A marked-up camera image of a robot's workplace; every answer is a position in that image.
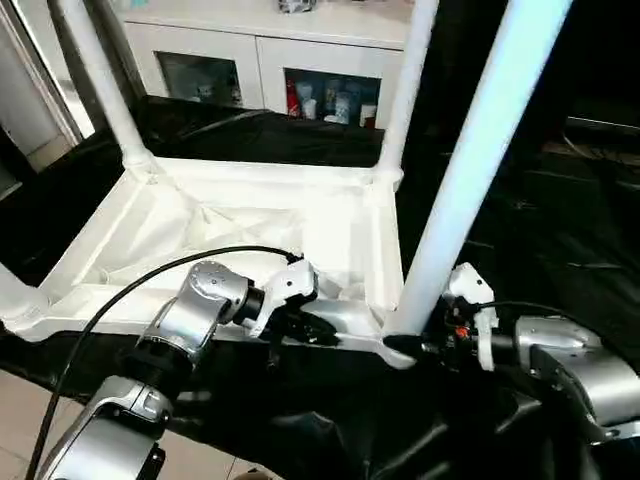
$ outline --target red bottle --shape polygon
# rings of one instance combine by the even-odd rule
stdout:
[[[296,87],[292,80],[287,80],[287,114],[290,117],[300,116],[300,102],[298,102]]]

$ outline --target black cloth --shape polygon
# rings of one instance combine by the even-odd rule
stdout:
[[[211,160],[372,166],[380,132],[263,113],[193,132],[237,110],[147,98],[136,119],[157,155]],[[413,138],[397,194],[408,268],[448,161]],[[109,133],[0,202],[0,261],[38,284],[122,172]],[[637,369],[634,215],[638,177],[610,162],[513,155],[497,176],[461,253],[497,299],[562,307]],[[509,318],[511,312],[504,312]],[[0,367],[51,388],[77,338],[0,339]],[[86,402],[135,338],[92,335],[65,394]],[[633,441],[590,448],[561,401],[513,371],[453,373],[428,360],[407,371],[373,354],[215,342],[176,406],[171,428],[287,479],[620,478],[637,475]]]

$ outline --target shelf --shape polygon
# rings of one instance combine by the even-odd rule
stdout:
[[[320,0],[294,14],[280,13],[275,0],[149,0],[120,14],[129,23],[402,50],[411,10],[406,0]]]

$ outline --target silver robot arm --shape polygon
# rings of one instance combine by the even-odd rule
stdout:
[[[38,478],[157,478],[165,459],[157,441],[171,418],[172,403],[218,324],[245,324],[258,336],[289,299],[296,305],[314,299],[316,283],[305,260],[289,265],[263,290],[219,263],[195,264],[127,358],[127,376],[104,381],[53,448]]]
[[[453,369],[520,368],[565,398],[591,444],[640,436],[640,377],[596,333],[559,315],[521,316],[505,333],[491,308],[493,290],[470,264],[453,271],[443,299],[442,325],[385,344],[415,358],[437,355]]]

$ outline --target cabinet door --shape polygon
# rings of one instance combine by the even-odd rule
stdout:
[[[125,23],[147,93],[264,108],[255,37]]]
[[[386,127],[402,52],[262,37],[257,42],[266,108]]]

